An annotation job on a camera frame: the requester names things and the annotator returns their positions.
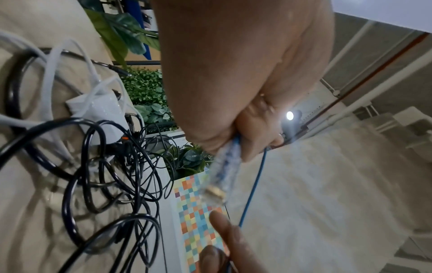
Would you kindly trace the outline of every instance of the hand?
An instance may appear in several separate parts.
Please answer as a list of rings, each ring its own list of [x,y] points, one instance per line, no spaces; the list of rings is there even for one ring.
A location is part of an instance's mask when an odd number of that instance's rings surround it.
[[[168,104],[210,153],[242,135],[242,159],[278,145],[280,120],[322,76],[329,0],[155,0]]]
[[[238,273],[267,273],[245,241],[239,226],[233,226],[217,211],[211,212],[210,223],[228,246],[230,259]],[[226,273],[227,264],[228,258],[225,253],[214,246],[205,247],[199,254],[201,273]]]

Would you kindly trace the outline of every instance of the colorful mosaic tile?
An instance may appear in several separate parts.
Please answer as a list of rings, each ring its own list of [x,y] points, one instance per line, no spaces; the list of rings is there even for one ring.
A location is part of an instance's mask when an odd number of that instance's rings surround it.
[[[199,273],[198,255],[207,245],[214,245],[228,253],[222,238],[208,220],[212,210],[227,215],[225,207],[207,206],[201,202],[198,194],[199,185],[207,176],[206,172],[208,171],[176,180],[173,187],[190,273]]]

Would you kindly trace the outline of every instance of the transparent plastic connector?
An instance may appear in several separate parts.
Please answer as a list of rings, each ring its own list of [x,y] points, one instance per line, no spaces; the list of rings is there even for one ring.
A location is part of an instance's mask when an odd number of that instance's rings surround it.
[[[217,152],[207,180],[199,190],[201,199],[211,206],[224,205],[231,193],[241,163],[238,135]]]

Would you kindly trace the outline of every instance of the white plug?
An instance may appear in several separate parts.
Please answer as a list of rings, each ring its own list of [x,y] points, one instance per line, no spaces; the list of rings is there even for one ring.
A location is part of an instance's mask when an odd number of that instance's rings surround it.
[[[83,109],[87,96],[88,94],[83,94],[66,102],[72,114],[76,114]],[[116,95],[112,91],[94,95],[90,106],[82,117],[95,122],[102,120],[113,121],[125,129],[128,128],[125,114],[118,104]],[[117,142],[123,136],[122,131],[110,124],[105,124],[101,127],[105,132],[107,144]],[[85,133],[89,127],[86,125],[81,125],[81,129]],[[99,135],[96,133],[91,140],[91,145],[99,144]]]

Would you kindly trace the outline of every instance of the concrete ceiling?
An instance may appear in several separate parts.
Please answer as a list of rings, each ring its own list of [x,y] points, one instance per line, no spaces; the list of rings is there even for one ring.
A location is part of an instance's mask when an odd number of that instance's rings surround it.
[[[333,56],[347,44],[366,22],[365,19],[336,14],[336,38]],[[421,34],[421,31],[376,22],[360,41],[327,72],[324,79],[333,88],[340,90],[342,95]],[[353,103],[420,57],[431,47],[432,35],[363,84],[343,102],[346,105]],[[380,113],[390,112],[394,114],[409,106],[415,106],[423,113],[432,116],[432,64],[403,80],[374,99],[372,103]],[[360,110],[358,113],[360,118],[366,117],[366,112],[362,113]]]

